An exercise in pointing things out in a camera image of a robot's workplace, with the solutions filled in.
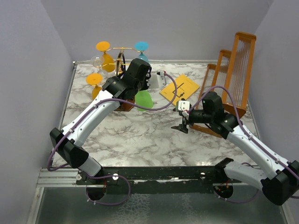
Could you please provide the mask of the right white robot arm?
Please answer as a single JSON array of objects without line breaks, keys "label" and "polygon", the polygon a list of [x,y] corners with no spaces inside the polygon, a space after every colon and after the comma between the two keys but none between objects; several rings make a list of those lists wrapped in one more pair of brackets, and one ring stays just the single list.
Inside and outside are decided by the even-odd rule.
[{"label": "right white robot arm", "polygon": [[221,97],[214,91],[202,97],[203,108],[195,110],[190,102],[179,100],[175,111],[182,116],[182,123],[173,129],[188,133],[188,127],[197,123],[239,147],[259,167],[249,168],[230,158],[215,167],[215,179],[226,182],[235,179],[255,187],[275,205],[283,205],[299,190],[299,163],[289,162],[256,138],[239,118],[224,110]]}]

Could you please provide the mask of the blue plastic goblet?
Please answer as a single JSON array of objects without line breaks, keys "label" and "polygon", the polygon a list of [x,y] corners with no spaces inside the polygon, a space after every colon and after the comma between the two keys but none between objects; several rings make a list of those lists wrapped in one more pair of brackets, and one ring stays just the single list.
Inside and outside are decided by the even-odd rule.
[{"label": "blue plastic goblet", "polygon": [[146,51],[149,48],[149,45],[147,42],[137,42],[135,44],[135,50],[138,51],[140,54],[138,56],[139,59],[146,61],[149,63],[148,58],[144,55],[144,51]]}]

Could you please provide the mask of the green plastic goblet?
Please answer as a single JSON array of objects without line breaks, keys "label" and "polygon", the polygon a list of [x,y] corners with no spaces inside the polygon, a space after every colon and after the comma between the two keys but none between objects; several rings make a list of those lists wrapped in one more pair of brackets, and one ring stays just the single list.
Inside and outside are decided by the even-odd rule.
[{"label": "green plastic goblet", "polygon": [[135,95],[135,104],[145,108],[152,108],[154,105],[152,97],[147,90],[139,91]]}]

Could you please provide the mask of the orange plastic goblet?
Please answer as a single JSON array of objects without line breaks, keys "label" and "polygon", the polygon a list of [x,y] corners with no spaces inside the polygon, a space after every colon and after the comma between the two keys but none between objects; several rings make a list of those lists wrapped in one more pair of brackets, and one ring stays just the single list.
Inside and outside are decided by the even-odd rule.
[{"label": "orange plastic goblet", "polygon": [[86,77],[86,83],[93,87],[92,100],[95,100],[98,93],[102,90],[100,86],[102,79],[102,75],[99,73],[92,73]]},{"label": "orange plastic goblet", "polygon": [[104,58],[104,62],[101,65],[102,69],[108,73],[113,72],[115,70],[114,59],[107,53],[110,49],[110,43],[107,41],[101,41],[96,44],[96,49],[103,53],[102,57]]}]

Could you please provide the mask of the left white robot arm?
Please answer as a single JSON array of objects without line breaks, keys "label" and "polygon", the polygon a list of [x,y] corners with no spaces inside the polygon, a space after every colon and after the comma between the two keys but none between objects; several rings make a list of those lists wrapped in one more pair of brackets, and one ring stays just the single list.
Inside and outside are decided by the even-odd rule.
[{"label": "left white robot arm", "polygon": [[85,172],[91,183],[100,183],[103,180],[102,166],[82,146],[107,115],[123,103],[130,103],[145,85],[150,70],[148,62],[136,58],[131,61],[122,77],[108,78],[97,97],[76,119],[62,130],[51,130],[50,139],[54,147],[52,152],[57,152],[72,168]]}]

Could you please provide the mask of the clear wine glass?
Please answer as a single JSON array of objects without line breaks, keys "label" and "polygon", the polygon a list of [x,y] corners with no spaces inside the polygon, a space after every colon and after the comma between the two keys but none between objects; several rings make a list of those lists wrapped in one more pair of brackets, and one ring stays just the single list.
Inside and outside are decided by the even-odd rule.
[{"label": "clear wine glass", "polygon": [[93,67],[98,69],[97,73],[106,78],[108,76],[108,72],[102,68],[104,61],[105,59],[103,56],[93,56],[90,60]]}]

